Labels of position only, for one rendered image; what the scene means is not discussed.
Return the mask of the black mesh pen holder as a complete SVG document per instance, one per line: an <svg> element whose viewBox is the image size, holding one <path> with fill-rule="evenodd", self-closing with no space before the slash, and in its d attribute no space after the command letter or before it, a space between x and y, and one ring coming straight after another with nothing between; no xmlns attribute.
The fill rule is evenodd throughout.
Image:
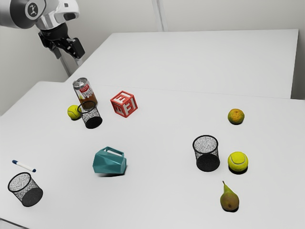
<svg viewBox="0 0 305 229"><path fill-rule="evenodd" d="M77 108L81 118L88 129L95 129L102 124L102 117L94 101L86 101Z"/></svg>
<svg viewBox="0 0 305 229"><path fill-rule="evenodd" d="M8 183L8 190L25 207L36 205L43 196L43 190L37 185L28 172L22 172L15 175Z"/></svg>
<svg viewBox="0 0 305 229"><path fill-rule="evenodd" d="M196 165L203 172L215 171L220 165L218 141L211 135L201 135L193 141Z"/></svg>

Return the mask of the teal faceted mug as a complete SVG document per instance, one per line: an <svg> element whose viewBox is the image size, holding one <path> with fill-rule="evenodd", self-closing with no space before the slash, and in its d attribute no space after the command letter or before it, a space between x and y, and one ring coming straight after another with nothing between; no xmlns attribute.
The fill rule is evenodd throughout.
<svg viewBox="0 0 305 229"><path fill-rule="evenodd" d="M109 146L98 151L93 160L93 170L98 174L124 174L127 160L124 152Z"/></svg>

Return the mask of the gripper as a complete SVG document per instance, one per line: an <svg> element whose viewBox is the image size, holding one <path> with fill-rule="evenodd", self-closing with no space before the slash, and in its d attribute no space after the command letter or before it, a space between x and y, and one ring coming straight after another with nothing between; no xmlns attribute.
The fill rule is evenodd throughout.
<svg viewBox="0 0 305 229"><path fill-rule="evenodd" d="M58 48L67 49L66 52L74 59L81 59L85 54L80 40L78 38L69 38L66 23L62 23L53 29L40 30L39 37L42 45L45 48L49 48L56 59L61 58L61 52Z"/></svg>

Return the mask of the drink can with red label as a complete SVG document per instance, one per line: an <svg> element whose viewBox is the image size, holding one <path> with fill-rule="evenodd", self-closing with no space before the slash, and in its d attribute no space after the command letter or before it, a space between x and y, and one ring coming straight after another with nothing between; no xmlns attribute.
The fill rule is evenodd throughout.
<svg viewBox="0 0 305 229"><path fill-rule="evenodd" d="M74 81L72 85L81 104L89 101L94 102L95 105L98 104L96 96L87 78L84 77L79 78L76 81Z"/></svg>

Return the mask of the orange fruit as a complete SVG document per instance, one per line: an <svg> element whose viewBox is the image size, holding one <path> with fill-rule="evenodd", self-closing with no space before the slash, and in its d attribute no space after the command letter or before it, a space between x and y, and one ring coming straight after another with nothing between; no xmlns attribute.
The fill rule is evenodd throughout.
<svg viewBox="0 0 305 229"><path fill-rule="evenodd" d="M233 125L239 125L244 121L244 112L240 109L234 108L228 113L228 121Z"/></svg>

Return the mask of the white pen with blue ends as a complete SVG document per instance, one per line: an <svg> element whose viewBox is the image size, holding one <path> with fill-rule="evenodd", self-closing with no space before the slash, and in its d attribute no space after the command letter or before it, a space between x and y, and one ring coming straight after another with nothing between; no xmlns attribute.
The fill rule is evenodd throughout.
<svg viewBox="0 0 305 229"><path fill-rule="evenodd" d="M32 168L32 167L30 167L30 166L28 166L28 165L26 165L24 163L21 163L20 161L12 160L12 163L15 164L15 165L18 165L18 166L20 166L20 167L22 167L22 168L24 168L24 169L26 169L28 171L30 171L30 172L33 172L33 173L36 172L35 168Z"/></svg>

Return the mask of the green brown pear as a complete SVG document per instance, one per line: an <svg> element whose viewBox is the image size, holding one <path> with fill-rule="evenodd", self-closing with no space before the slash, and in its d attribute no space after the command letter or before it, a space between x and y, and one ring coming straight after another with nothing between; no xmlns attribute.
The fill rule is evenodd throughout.
<svg viewBox="0 0 305 229"><path fill-rule="evenodd" d="M228 212L236 212L239 209L239 197L236 193L234 193L224 181L222 181L224 185L224 192L220 197L220 204L223 210Z"/></svg>

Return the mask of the yellow tennis ball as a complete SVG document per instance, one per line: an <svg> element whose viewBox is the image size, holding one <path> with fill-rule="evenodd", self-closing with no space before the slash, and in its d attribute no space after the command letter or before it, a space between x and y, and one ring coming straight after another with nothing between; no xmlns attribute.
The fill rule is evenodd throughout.
<svg viewBox="0 0 305 229"><path fill-rule="evenodd" d="M248 157L243 152L233 152L229 155L228 167L234 172L244 172L248 168Z"/></svg>
<svg viewBox="0 0 305 229"><path fill-rule="evenodd" d="M71 120L77 120L81 117L81 114L78 111L77 105L71 105L67 109L67 114Z"/></svg>

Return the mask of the red letter block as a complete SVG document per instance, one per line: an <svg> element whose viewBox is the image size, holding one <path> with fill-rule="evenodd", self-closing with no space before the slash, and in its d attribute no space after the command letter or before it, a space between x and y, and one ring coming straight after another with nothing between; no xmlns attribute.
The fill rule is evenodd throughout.
<svg viewBox="0 0 305 229"><path fill-rule="evenodd" d="M120 91L110 102L115 113L125 118L138 109L134 95L126 91Z"/></svg>

